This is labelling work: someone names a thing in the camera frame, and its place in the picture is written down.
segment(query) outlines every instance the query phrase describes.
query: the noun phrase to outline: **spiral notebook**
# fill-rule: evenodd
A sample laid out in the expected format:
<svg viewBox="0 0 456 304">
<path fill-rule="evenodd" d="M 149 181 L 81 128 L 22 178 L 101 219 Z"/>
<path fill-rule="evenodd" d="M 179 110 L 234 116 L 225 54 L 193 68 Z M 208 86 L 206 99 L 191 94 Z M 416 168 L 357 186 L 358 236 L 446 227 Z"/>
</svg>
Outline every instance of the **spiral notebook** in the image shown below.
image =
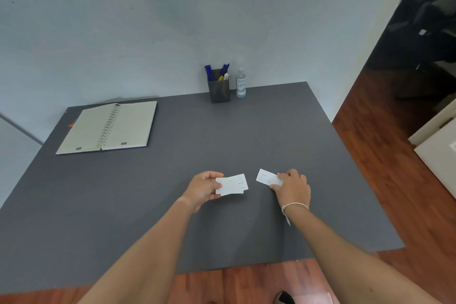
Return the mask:
<svg viewBox="0 0 456 304">
<path fill-rule="evenodd" d="M 56 154 L 145 147 L 156 107 L 148 101 L 83 110 Z"/>
</svg>

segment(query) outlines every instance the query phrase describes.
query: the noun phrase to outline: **hand sanitizer bottle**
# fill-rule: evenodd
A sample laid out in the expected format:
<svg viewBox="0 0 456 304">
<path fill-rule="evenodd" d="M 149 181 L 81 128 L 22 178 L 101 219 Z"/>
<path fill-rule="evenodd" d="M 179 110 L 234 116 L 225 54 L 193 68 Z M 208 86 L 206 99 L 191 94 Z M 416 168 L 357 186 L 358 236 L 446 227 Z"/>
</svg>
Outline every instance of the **hand sanitizer bottle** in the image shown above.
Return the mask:
<svg viewBox="0 0 456 304">
<path fill-rule="evenodd" d="M 244 97 L 245 96 L 245 73 L 244 69 L 240 64 L 237 65 L 237 74 L 236 74 L 236 96 Z"/>
</svg>

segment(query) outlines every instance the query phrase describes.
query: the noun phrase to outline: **forearm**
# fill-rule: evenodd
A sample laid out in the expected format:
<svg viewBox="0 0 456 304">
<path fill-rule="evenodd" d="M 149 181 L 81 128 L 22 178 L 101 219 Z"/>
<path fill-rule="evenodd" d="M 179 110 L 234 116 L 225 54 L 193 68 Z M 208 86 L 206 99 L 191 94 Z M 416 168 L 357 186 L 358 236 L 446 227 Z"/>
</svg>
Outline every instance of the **forearm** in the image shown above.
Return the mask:
<svg viewBox="0 0 456 304">
<path fill-rule="evenodd" d="M 80 304 L 166 303 L 191 205 L 178 199 L 99 279 Z"/>
<path fill-rule="evenodd" d="M 305 207 L 290 205 L 285 213 L 307 240 L 342 304 L 438 303 L 381 260 L 346 242 Z"/>
</svg>

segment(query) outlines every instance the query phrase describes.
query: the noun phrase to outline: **gray table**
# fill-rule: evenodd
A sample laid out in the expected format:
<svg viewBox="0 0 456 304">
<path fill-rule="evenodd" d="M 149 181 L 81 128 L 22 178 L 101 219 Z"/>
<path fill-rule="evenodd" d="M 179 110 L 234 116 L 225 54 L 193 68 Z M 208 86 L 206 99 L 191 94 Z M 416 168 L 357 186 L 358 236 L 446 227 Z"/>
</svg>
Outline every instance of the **gray table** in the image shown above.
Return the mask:
<svg viewBox="0 0 456 304">
<path fill-rule="evenodd" d="M 192 217 L 178 272 L 312 257 L 288 226 L 260 168 L 297 168 L 311 209 L 368 251 L 403 247 L 307 83 L 157 98 L 146 148 L 55 155 L 70 107 L 0 209 L 0 293 L 89 284 L 166 212 L 194 174 L 244 173 L 249 189 Z"/>
</svg>

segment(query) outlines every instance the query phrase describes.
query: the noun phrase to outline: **marker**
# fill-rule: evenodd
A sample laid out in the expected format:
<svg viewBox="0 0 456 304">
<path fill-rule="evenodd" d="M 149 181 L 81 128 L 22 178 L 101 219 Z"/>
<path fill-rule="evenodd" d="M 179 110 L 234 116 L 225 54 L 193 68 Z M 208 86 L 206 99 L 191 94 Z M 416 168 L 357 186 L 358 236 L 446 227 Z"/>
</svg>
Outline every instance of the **marker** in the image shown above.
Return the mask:
<svg viewBox="0 0 456 304">
<path fill-rule="evenodd" d="M 220 76 L 225 75 L 228 72 L 229 64 L 224 64 L 222 69 L 220 70 Z"/>
<path fill-rule="evenodd" d="M 208 75 L 208 82 L 215 81 L 214 74 L 212 73 L 211 65 L 206 65 L 204 68 L 206 69 L 206 74 Z"/>
</svg>

